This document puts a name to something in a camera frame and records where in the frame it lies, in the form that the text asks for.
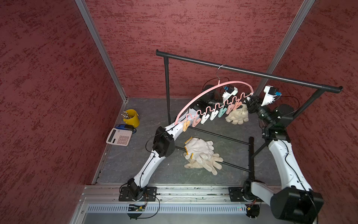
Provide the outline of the white work glove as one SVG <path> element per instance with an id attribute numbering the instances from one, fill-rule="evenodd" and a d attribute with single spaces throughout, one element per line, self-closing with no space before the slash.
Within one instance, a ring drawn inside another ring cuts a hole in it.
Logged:
<path id="1" fill-rule="evenodd" d="M 185 142 L 186 153 L 184 157 L 189 160 L 192 159 L 199 164 L 209 160 L 214 154 L 214 147 L 212 141 L 204 141 L 203 139 L 190 138 Z"/>

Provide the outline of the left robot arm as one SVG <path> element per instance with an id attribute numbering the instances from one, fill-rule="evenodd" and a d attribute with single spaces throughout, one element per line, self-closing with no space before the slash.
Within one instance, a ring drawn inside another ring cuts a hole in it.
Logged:
<path id="1" fill-rule="evenodd" d="M 152 137 L 153 148 L 150 157 L 144 164 L 141 171 L 127 181 L 125 186 L 128 188 L 130 196 L 134 201 L 146 199 L 146 187 L 153 173 L 160 163 L 169 157 L 175 150 L 175 140 L 189 127 L 195 127 L 200 122 L 205 122 L 211 116 L 216 117 L 218 111 L 211 111 L 215 104 L 222 103 L 222 98 L 215 98 L 215 90 L 207 85 L 204 89 L 205 94 L 197 98 L 189 106 L 185 107 L 186 112 L 180 114 L 178 122 L 173 122 L 167 127 L 159 127 Z M 196 137 L 191 137 L 185 142 L 184 158 L 187 164 L 186 169 L 206 169 L 213 175 L 222 169 L 223 158 L 214 152 L 213 142 L 205 141 Z"/>

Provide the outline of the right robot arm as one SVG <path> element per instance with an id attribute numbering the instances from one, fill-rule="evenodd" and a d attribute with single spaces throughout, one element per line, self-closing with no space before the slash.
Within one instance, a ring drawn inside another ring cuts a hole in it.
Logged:
<path id="1" fill-rule="evenodd" d="M 274 193 L 251 174 L 241 190 L 243 199 L 248 202 L 261 199 L 270 206 L 273 216 L 279 220 L 295 224 L 319 223 L 318 215 L 324 200 L 301 172 L 286 131 L 289 122 L 293 120 L 294 108 L 281 104 L 271 110 L 255 95 L 247 98 L 245 105 L 249 113 L 256 113 L 264 123 L 262 131 L 265 143 L 258 150 L 250 152 L 249 169 L 254 170 L 255 156 L 267 147 L 274 157 L 282 189 Z"/>

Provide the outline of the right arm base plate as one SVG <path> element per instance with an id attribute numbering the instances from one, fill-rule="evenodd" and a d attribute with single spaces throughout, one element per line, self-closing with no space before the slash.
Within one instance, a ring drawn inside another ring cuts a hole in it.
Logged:
<path id="1" fill-rule="evenodd" d="M 231 202 L 243 202 L 243 203 L 252 203 L 262 202 L 262 200 L 252 194 L 244 193 L 243 187 L 229 187 L 229 197 Z"/>

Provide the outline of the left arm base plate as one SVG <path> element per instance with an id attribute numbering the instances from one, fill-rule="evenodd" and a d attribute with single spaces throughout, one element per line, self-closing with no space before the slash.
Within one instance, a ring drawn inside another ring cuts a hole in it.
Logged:
<path id="1" fill-rule="evenodd" d="M 133 191 L 128 186 L 120 188 L 118 201 L 120 202 L 155 202 L 157 187 L 146 187 Z"/>

